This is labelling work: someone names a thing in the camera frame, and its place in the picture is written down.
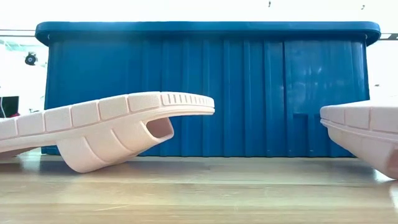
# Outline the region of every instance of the bin rim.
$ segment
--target bin rim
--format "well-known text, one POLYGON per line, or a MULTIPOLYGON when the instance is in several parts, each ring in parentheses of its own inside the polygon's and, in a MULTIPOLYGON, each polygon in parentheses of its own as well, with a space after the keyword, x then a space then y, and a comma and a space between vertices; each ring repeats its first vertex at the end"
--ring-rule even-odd
POLYGON ((35 37, 48 46, 50 35, 76 32, 159 33, 159 32, 254 32, 280 36, 311 34, 364 34, 366 45, 381 36, 379 24, 369 21, 352 22, 42 22, 37 25, 35 37))

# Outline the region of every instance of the blue plastic bin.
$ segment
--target blue plastic bin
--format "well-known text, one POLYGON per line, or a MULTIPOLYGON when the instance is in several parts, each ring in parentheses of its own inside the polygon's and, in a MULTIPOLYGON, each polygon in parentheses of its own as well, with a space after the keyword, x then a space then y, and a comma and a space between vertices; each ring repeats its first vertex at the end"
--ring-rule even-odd
MULTIPOLYGON (((369 99, 372 22, 44 22, 45 109, 140 91, 214 98, 213 116, 172 118, 145 156, 351 157, 324 105, 369 99)), ((56 147, 43 153, 58 154, 56 147)))

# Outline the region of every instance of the wooden floor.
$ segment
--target wooden floor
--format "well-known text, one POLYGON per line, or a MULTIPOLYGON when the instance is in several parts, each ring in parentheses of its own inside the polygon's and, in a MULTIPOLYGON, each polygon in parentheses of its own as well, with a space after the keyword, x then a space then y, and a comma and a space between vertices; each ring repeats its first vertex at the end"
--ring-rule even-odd
POLYGON ((89 174, 0 161, 0 223, 398 223, 398 183, 356 159, 158 158, 89 174))

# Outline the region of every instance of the slide sandal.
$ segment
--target slide sandal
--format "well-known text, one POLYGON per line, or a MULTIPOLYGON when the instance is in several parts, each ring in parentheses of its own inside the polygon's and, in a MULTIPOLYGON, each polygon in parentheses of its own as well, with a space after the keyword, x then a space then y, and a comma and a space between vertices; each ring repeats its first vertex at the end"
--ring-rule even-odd
POLYGON ((398 97, 325 106, 320 115, 332 141, 398 179, 398 97))
POLYGON ((57 145, 73 170, 119 164, 174 135, 172 116, 211 115, 214 100, 174 92, 143 92, 0 121, 0 157, 57 145))

